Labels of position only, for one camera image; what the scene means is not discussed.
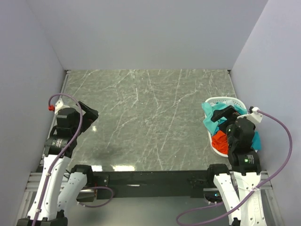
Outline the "turquoise t-shirt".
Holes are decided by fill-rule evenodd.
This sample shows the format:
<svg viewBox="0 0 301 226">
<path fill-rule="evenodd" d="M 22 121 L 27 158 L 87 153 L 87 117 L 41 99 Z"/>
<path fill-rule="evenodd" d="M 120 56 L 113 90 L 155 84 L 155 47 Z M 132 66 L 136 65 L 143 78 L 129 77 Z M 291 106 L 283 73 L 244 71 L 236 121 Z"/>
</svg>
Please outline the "turquoise t-shirt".
<svg viewBox="0 0 301 226">
<path fill-rule="evenodd" d="M 226 121 L 226 118 L 223 117 L 216 122 L 212 122 L 211 117 L 213 115 L 213 111 L 224 109 L 227 107 L 227 105 L 222 102 L 217 102 L 214 105 L 211 105 L 208 102 L 204 102 L 201 104 L 201 107 L 206 115 L 206 118 L 203 120 L 203 124 L 210 132 L 210 134 L 213 136 L 218 130 L 217 129 L 218 125 Z"/>
</svg>

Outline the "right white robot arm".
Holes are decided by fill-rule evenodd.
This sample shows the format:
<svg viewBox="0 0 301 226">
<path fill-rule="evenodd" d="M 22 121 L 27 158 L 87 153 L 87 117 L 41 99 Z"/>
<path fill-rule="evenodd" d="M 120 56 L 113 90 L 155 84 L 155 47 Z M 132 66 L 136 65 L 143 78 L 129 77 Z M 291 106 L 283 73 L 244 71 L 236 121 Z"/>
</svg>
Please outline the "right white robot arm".
<svg viewBox="0 0 301 226">
<path fill-rule="evenodd" d="M 206 182 L 218 188 L 224 206 L 230 214 L 231 226 L 265 226 L 261 191 L 257 185 L 261 181 L 261 165 L 257 152 L 253 149 L 255 135 L 254 122 L 259 115 L 241 115 L 233 106 L 215 110 L 211 120 L 226 118 L 222 124 L 227 140 L 229 170 L 225 164 L 211 164 L 207 169 Z"/>
</svg>

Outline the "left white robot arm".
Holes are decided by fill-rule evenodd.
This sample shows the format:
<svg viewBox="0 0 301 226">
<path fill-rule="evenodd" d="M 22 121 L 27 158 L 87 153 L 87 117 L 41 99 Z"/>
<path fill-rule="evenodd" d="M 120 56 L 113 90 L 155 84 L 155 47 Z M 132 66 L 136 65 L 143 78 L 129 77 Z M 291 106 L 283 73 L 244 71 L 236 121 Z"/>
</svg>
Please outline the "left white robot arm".
<svg viewBox="0 0 301 226">
<path fill-rule="evenodd" d="M 34 202 L 19 226 L 66 226 L 68 213 L 77 203 L 81 189 L 96 184 L 92 167 L 75 165 L 62 186 L 65 170 L 71 161 L 78 136 L 98 119 L 98 111 L 78 102 L 83 115 L 59 99 L 49 107 L 56 114 L 57 124 L 45 142 L 44 165 Z"/>
</svg>

